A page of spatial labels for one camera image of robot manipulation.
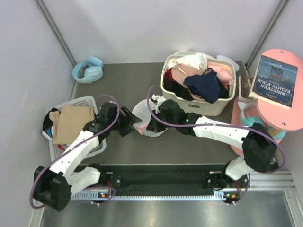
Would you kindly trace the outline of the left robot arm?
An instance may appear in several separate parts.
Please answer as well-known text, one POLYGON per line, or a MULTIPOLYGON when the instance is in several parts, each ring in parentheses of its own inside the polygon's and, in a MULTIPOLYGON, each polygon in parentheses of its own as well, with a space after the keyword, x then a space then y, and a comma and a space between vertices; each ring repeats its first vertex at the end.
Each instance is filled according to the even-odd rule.
POLYGON ((134 131, 132 126, 142 120, 126 106, 104 103, 94 120, 85 124, 76 140, 48 167, 39 166, 34 172, 34 184, 30 203, 38 201, 56 211, 63 210, 72 196, 91 185, 103 187, 107 183, 105 170, 98 164, 90 164, 75 173, 74 170, 89 152, 117 131, 124 137, 134 131))

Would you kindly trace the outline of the pink two-tier side table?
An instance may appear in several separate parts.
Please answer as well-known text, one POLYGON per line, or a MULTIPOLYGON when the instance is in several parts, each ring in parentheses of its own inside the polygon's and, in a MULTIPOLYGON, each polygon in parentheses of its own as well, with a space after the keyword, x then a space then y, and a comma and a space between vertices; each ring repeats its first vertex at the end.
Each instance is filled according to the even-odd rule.
POLYGON ((256 120, 280 142, 287 132, 303 127, 303 61, 273 49, 259 60, 248 102, 236 98, 231 123, 247 126, 256 120))

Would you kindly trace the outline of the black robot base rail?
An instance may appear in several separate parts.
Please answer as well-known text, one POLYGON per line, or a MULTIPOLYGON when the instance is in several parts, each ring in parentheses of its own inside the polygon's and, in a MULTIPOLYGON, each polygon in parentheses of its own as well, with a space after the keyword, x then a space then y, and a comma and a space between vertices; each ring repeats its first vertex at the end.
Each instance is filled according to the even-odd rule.
POLYGON ((202 196, 221 189, 243 192, 248 178, 231 180, 225 164, 102 165, 94 186, 111 186, 116 196, 202 196))

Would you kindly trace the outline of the black garment under cloth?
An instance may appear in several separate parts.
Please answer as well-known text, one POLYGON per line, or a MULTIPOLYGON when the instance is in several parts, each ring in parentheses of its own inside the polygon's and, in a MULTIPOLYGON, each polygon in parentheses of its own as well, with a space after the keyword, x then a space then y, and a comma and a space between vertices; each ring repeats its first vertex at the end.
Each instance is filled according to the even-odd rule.
POLYGON ((48 140, 53 139, 53 121, 50 119, 49 114, 53 112, 59 112, 58 109, 52 108, 45 116, 43 121, 43 128, 42 128, 42 135, 47 138, 48 140))

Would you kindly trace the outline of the teal cat-ear headphones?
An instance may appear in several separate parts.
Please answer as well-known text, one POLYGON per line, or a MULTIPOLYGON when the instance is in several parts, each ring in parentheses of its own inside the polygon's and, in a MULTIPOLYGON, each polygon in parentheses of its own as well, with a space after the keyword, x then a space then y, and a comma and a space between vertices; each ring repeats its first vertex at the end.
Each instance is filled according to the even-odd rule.
MULTIPOLYGON (((256 105, 257 105, 256 102, 250 102, 250 103, 238 102, 238 106, 241 110, 240 119, 241 119, 242 126, 250 127, 250 126, 253 126, 254 123, 259 123, 265 127, 265 124, 263 123, 263 121, 261 120, 260 117, 256 117, 256 116, 246 117, 245 116, 245 111, 250 108, 256 107, 256 105)), ((286 131, 278 130, 276 128, 273 128, 272 126, 268 126, 267 131, 274 140, 281 140, 286 135, 286 131)))

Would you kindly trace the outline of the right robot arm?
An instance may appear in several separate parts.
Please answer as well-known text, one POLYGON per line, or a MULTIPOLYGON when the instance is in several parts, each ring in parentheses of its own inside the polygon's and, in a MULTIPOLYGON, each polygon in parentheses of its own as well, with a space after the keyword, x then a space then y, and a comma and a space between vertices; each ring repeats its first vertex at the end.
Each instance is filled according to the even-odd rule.
POLYGON ((152 111, 156 128, 175 128, 183 135, 212 139, 242 151, 238 158, 227 164, 221 175, 224 186, 234 186, 242 176, 253 171, 269 171, 277 147, 261 123, 236 126, 197 113, 186 113, 177 102, 160 95, 152 95, 151 101, 156 105, 152 111))

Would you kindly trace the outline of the peach lace bra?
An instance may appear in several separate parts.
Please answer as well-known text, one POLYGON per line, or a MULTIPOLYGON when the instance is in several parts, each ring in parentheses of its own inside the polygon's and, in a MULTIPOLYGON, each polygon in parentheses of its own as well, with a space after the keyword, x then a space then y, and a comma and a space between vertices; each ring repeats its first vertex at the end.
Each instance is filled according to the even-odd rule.
MULTIPOLYGON (((178 82, 179 84, 181 84, 183 87, 187 88, 188 90, 189 90, 189 87, 184 85, 185 79, 187 77, 191 77, 194 75, 202 75, 203 73, 204 73, 204 70, 196 69, 194 67, 183 65, 183 64, 176 64, 171 69, 171 74, 172 74, 173 80, 178 82)), ((189 92, 194 100, 204 101, 203 98, 201 98, 198 95, 194 95, 190 90, 189 90, 189 92)))

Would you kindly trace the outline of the light blue headphones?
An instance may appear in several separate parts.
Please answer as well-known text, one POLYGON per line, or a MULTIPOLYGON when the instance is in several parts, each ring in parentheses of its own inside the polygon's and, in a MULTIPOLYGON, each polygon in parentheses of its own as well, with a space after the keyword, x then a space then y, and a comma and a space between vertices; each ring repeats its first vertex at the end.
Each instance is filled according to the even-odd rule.
POLYGON ((104 63, 97 57, 90 56, 85 61, 75 65, 72 76, 80 84, 90 84, 103 76, 104 63))

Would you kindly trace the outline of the navy blue bra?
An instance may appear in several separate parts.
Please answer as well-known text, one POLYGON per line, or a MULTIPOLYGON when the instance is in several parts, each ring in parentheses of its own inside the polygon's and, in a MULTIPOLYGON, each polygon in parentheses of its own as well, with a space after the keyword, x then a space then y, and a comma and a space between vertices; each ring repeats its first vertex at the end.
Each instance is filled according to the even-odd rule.
POLYGON ((183 84, 187 86, 193 95, 199 96, 209 103, 215 103, 218 99, 229 98, 229 91, 218 79, 217 73, 207 68, 202 75, 186 77, 183 84))

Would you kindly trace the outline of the beige folded cloth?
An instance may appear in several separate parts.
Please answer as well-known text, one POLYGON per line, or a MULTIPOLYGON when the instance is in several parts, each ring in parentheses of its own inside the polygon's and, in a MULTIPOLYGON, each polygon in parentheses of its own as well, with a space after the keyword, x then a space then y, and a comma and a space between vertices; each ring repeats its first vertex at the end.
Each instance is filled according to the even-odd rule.
POLYGON ((53 144, 72 144, 85 124, 94 120, 94 107, 64 105, 61 111, 49 113, 53 123, 53 144))

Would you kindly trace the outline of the cream laundry basket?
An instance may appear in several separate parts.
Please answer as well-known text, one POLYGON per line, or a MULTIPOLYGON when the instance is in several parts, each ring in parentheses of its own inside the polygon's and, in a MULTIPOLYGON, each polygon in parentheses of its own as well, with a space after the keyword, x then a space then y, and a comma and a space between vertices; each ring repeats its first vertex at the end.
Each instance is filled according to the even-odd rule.
POLYGON ((160 79, 160 87, 162 89, 162 96, 166 99, 172 99, 177 102, 184 111, 187 112, 194 112, 201 115, 206 116, 219 116, 223 109, 227 106, 227 104, 233 100, 236 92, 236 71, 234 66, 231 65, 229 62, 221 61, 218 59, 209 59, 208 64, 221 66, 224 70, 229 72, 232 76, 232 84, 229 86, 229 98, 227 99, 218 99, 215 103, 209 103, 206 101, 187 101, 182 98, 176 97, 176 95, 172 92, 166 91, 163 87, 164 85, 164 75, 165 72, 169 69, 168 64, 171 62, 175 62, 176 59, 181 58, 187 54, 194 54, 192 51, 180 51, 176 52, 170 56, 168 56, 165 60, 165 63, 162 68, 161 72, 161 79, 160 79))

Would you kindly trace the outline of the white mesh laundry bag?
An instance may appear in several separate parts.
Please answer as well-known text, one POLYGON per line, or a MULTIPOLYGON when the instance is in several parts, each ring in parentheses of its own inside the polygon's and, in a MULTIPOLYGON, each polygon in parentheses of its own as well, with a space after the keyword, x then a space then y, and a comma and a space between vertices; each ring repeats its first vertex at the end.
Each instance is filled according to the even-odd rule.
POLYGON ((147 106, 147 100, 142 100, 140 101, 132 110, 132 113, 140 118, 142 121, 140 123, 134 123, 133 126, 134 128, 141 134, 144 136, 148 136, 148 137, 158 137, 160 135, 162 135, 167 129, 164 129, 161 132, 154 132, 154 131, 150 131, 147 130, 147 127, 151 121, 151 113, 148 109, 147 106))

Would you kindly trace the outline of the white plastic lid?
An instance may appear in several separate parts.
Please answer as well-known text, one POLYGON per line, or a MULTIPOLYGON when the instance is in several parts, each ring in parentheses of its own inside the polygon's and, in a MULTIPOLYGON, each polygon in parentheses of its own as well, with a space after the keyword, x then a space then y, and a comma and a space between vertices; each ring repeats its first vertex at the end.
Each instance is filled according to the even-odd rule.
POLYGON ((239 71, 240 66, 239 66, 234 60, 232 60, 231 58, 226 57, 226 56, 223 56, 223 55, 217 55, 216 58, 217 58, 218 60, 221 60, 221 61, 229 62, 231 65, 234 66, 234 69, 235 69, 236 72, 239 71))

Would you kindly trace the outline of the pink garment in basket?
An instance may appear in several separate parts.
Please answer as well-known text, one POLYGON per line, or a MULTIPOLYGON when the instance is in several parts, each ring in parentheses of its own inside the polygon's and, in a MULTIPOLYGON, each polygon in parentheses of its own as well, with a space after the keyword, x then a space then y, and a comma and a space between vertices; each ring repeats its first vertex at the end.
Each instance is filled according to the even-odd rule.
POLYGON ((216 65, 208 65, 208 68, 213 69, 217 73, 217 77, 219 81, 224 85, 224 86, 230 86, 232 84, 232 76, 229 72, 224 70, 221 66, 216 66, 216 65))

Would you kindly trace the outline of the black garment in basket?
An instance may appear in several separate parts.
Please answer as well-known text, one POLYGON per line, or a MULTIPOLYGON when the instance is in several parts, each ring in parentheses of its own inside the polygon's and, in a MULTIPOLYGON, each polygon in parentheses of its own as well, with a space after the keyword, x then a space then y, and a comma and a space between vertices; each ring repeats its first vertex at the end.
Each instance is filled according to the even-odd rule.
POLYGON ((163 87, 166 91, 174 93, 176 97, 182 98, 187 101, 194 100, 189 90, 174 80, 170 80, 169 78, 166 78, 164 80, 163 87))

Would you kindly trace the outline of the blue hardcover book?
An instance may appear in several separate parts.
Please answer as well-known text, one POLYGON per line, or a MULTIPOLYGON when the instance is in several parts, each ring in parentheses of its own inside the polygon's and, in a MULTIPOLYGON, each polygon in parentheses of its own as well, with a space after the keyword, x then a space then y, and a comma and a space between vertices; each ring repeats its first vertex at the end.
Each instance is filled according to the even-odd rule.
POLYGON ((251 84, 249 97, 291 109, 298 68, 262 55, 251 84))

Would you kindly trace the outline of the white cream garment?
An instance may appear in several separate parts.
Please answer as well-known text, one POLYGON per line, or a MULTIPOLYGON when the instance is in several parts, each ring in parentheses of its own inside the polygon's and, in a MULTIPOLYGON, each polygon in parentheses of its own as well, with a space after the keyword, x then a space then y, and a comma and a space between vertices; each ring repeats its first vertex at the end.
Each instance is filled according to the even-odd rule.
POLYGON ((209 59, 214 59, 214 57, 204 53, 195 53, 178 58, 176 60, 176 63, 191 66, 196 69, 205 70, 207 69, 207 62, 209 59))

